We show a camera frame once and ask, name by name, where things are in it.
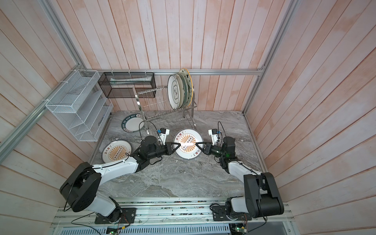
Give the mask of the orange sunburst plate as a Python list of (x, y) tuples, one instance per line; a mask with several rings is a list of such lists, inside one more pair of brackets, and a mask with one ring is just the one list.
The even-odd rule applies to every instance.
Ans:
[(131, 154), (132, 146), (125, 140), (117, 140), (109, 143), (102, 152), (104, 163), (111, 163), (125, 159)]
[(201, 149), (196, 144), (203, 142), (203, 139), (194, 129), (183, 129), (179, 131), (174, 136), (173, 142), (181, 145), (175, 153), (183, 159), (191, 160), (202, 153)]

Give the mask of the white plate green outline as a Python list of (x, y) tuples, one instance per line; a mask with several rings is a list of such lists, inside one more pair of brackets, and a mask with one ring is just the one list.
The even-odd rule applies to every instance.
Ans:
[(180, 103), (180, 90), (177, 78), (171, 75), (167, 84), (168, 100), (173, 110), (178, 109)]

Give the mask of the star pattern orange rim plate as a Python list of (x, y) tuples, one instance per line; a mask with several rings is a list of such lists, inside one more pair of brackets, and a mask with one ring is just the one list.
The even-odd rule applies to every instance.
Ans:
[(185, 91), (183, 107), (186, 108), (189, 107), (193, 101), (193, 81), (190, 76), (190, 73), (185, 68), (182, 68), (179, 71), (179, 75), (182, 77), (183, 80), (183, 87)]

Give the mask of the mint green flower plate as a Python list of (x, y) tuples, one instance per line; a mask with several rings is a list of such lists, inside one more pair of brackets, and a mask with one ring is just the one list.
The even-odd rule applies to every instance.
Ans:
[(182, 108), (186, 108), (187, 106), (190, 105), (190, 102), (192, 100), (192, 88), (191, 88), (191, 82), (189, 79), (189, 76), (183, 72), (179, 72), (180, 76), (182, 77), (183, 80), (183, 85), (184, 85), (184, 91), (185, 91), (185, 98), (183, 101), (183, 106)]

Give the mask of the cream floral plate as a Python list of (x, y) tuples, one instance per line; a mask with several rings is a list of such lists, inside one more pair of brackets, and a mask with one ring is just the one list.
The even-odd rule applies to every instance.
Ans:
[(184, 85), (183, 85), (183, 80), (182, 80), (182, 77), (180, 76), (180, 74), (177, 73), (174, 76), (177, 80), (178, 88), (179, 88), (180, 97), (179, 97), (178, 109), (180, 109), (183, 106), (183, 101), (184, 101), (184, 98), (185, 98)]

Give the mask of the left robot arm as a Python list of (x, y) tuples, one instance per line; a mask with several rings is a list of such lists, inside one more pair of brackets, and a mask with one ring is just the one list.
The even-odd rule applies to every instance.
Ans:
[(180, 143), (166, 142), (160, 145), (157, 138), (147, 136), (140, 146), (126, 159), (112, 164), (91, 165), (81, 163), (60, 187), (60, 193), (74, 212), (89, 210), (104, 217), (109, 223), (122, 218), (120, 205), (111, 197), (97, 194), (100, 185), (123, 175), (133, 174), (150, 165), (150, 160), (172, 155)]

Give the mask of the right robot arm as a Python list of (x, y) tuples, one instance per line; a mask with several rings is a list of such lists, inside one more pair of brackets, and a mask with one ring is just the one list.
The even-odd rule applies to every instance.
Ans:
[(236, 140), (225, 137), (222, 146), (209, 142), (195, 144), (202, 153), (213, 155), (227, 173), (235, 176), (244, 184), (244, 196), (228, 198), (226, 215), (231, 219), (242, 215), (251, 218), (280, 215), (285, 212), (274, 176), (269, 172), (259, 172), (247, 167), (236, 156)]

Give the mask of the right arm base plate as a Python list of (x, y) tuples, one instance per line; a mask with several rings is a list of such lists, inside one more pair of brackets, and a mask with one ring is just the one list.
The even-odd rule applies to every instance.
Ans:
[(233, 211), (231, 206), (221, 206), (219, 204), (214, 203), (209, 206), (209, 209), (212, 212), (214, 221), (248, 221), (252, 219), (250, 215), (247, 213)]

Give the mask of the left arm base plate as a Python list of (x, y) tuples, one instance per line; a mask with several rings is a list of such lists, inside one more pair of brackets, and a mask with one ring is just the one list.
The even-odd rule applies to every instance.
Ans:
[(97, 213), (95, 224), (109, 224), (109, 223), (134, 223), (136, 216), (136, 208), (115, 208), (115, 210), (108, 216), (103, 216)]

